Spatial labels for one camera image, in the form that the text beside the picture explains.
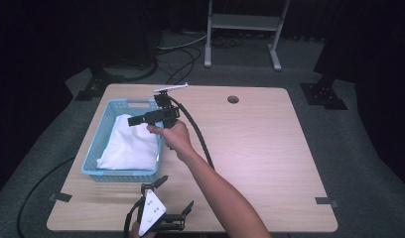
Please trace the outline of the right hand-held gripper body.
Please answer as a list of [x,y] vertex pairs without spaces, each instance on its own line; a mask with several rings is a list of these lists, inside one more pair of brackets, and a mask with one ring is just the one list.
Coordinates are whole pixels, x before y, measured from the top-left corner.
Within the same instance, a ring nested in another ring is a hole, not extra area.
[[189,85],[185,83],[183,85],[173,85],[155,89],[154,100],[159,109],[151,113],[148,124],[155,125],[156,123],[162,122],[165,128],[172,128],[180,117],[181,106],[168,92],[188,86]]

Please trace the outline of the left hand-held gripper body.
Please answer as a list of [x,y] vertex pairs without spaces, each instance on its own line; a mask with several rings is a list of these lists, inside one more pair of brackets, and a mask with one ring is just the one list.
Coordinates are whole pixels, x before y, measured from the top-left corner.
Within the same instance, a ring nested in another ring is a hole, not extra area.
[[186,215],[169,214],[166,206],[154,192],[145,184],[142,192],[143,203],[139,205],[137,222],[138,234],[144,236],[149,232],[182,231],[185,229]]

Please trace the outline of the white cloth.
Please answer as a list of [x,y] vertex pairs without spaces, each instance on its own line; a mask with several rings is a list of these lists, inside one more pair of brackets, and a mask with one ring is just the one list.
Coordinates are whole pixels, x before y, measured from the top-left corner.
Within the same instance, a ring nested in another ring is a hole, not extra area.
[[97,160],[103,170],[143,170],[156,168],[159,141],[145,123],[129,126],[128,114],[116,117],[108,144]]

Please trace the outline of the blue plastic basket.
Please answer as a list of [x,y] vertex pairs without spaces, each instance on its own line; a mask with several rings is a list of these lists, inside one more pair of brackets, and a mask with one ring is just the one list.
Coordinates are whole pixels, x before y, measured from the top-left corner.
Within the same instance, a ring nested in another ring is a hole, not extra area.
[[98,125],[84,156],[81,172],[98,182],[152,182],[156,180],[159,175],[162,156],[162,139],[160,136],[157,136],[159,146],[157,155],[152,159],[152,162],[155,163],[153,169],[106,170],[97,166],[97,160],[101,158],[109,143],[118,116],[123,114],[127,114],[129,117],[140,116],[158,109],[154,99],[109,99],[102,114],[98,116]]

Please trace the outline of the person's right hand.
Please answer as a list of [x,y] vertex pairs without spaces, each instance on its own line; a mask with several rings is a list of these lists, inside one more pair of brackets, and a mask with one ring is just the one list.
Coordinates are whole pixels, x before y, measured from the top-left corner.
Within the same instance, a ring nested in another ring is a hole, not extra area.
[[147,130],[152,134],[160,135],[166,145],[175,151],[177,157],[184,163],[196,152],[191,143],[189,130],[181,120],[178,120],[172,128],[148,125]]

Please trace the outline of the person's left hand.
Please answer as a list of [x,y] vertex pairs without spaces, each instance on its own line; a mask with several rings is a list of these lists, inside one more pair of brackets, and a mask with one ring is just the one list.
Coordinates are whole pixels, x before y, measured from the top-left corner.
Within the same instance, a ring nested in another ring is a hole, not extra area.
[[137,221],[135,221],[132,224],[132,228],[131,228],[131,231],[129,232],[128,238],[155,238],[156,237],[155,232],[149,232],[143,236],[140,236],[139,228],[140,228],[140,224]]

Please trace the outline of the black stand base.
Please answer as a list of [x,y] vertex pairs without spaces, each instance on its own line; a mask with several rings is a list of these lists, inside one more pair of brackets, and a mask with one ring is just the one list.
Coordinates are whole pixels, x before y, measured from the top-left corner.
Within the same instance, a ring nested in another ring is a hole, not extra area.
[[336,79],[323,74],[318,82],[300,84],[309,105],[323,106],[327,110],[346,110],[345,103],[333,90]]
[[76,101],[90,101],[92,98],[101,97],[109,84],[119,83],[123,80],[122,75],[107,72],[102,65],[94,65],[90,68],[91,79],[85,89],[75,97]]

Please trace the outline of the black tape strip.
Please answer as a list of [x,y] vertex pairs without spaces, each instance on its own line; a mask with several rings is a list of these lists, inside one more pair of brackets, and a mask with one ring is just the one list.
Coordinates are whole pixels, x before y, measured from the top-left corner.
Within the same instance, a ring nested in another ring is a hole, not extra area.
[[332,208],[339,208],[339,204],[336,200],[332,200],[329,197],[315,197],[317,204],[328,204]]
[[70,199],[71,199],[70,194],[66,194],[66,193],[62,193],[62,192],[53,192],[48,197],[48,200],[50,200],[50,201],[69,202]]

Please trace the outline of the white metal stand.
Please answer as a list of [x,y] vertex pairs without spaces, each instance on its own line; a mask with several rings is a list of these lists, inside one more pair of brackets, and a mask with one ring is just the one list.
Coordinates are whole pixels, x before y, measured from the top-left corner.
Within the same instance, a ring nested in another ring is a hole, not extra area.
[[214,30],[225,29],[264,31],[274,33],[271,43],[268,44],[268,51],[270,53],[270,58],[273,62],[274,69],[276,71],[281,71],[282,66],[280,64],[276,50],[290,2],[291,0],[284,0],[283,8],[279,16],[253,16],[213,13],[212,0],[208,0],[203,65],[205,67],[211,67],[211,34]]

